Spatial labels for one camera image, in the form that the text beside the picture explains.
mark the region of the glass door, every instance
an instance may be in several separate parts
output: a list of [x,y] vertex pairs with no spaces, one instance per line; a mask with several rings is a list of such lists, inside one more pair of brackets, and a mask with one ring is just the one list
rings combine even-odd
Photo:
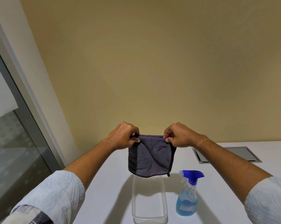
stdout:
[[0,221],[60,167],[0,57],[0,72],[18,109],[0,117]]

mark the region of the wall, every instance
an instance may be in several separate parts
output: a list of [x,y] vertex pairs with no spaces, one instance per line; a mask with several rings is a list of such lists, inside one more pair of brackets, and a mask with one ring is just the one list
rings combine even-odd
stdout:
[[281,0],[20,0],[78,148],[122,121],[281,140]]
[[60,156],[60,166],[77,159],[79,151],[19,0],[0,0],[0,54],[53,154]]

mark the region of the towel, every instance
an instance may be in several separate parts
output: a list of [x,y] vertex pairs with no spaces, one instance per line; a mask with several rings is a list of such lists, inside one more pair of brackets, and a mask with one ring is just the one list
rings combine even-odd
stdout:
[[128,149],[128,169],[131,173],[149,178],[172,170],[176,147],[165,142],[161,135],[139,135],[139,143]]

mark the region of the white countertop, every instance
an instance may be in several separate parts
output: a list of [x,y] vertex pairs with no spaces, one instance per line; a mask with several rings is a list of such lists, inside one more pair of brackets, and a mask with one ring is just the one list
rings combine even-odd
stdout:
[[[223,147],[247,146],[261,161],[257,166],[281,178],[281,142],[219,143]],[[183,217],[176,213],[176,200],[182,189],[179,170],[199,170],[197,212]],[[114,152],[98,171],[74,224],[132,224],[133,175],[128,171],[128,149]],[[177,148],[171,177],[164,176],[168,224],[251,223],[244,207],[211,164],[199,164],[192,149]]]

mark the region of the person's left hand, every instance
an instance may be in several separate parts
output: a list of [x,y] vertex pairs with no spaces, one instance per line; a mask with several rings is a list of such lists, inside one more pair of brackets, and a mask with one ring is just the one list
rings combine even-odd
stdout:
[[135,142],[140,142],[137,137],[130,138],[131,135],[135,134],[139,135],[138,127],[122,122],[102,141],[111,145],[114,150],[124,149],[131,147]]

